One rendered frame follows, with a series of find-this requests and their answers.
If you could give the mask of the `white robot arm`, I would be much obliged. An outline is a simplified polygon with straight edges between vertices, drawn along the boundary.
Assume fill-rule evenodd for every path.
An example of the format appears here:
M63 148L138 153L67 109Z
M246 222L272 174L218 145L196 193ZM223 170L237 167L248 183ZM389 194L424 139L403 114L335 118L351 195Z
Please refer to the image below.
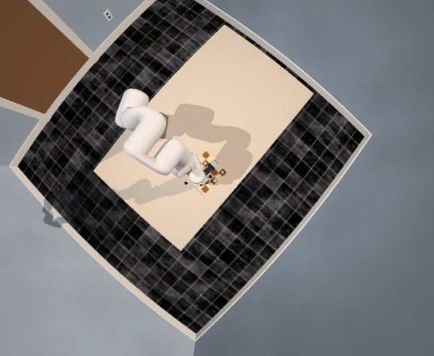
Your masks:
M158 174L182 177L190 172L191 182L202 183L218 164L213 160L203 171L198 155L190 153L179 139L168 139L154 157L148 155L166 127L165 117L148 107L148 100L148 96L137 89L128 89L123 94L115 121L121 128L133 131L123 145L125 152Z

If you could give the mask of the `brown and cream chessboard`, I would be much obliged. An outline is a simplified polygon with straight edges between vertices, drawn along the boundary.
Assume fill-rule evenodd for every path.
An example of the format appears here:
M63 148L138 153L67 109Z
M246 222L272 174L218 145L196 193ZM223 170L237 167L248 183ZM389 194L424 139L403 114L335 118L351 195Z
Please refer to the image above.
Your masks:
M206 196L212 189L214 189L230 172L218 161L218 159L206 148L203 152L201 152L199 155L200 164L202 167L202 170L204 171L210 162L213 160L218 164L218 166L211 171L206 177L208 178L208 184L205 184L203 186L200 186L200 184L193 183L197 189ZM204 165L204 162L207 164ZM221 171L223 171L223 174L221 174ZM209 178L209 175L212 175L212 178ZM213 179L216 179L217 182L213 182Z

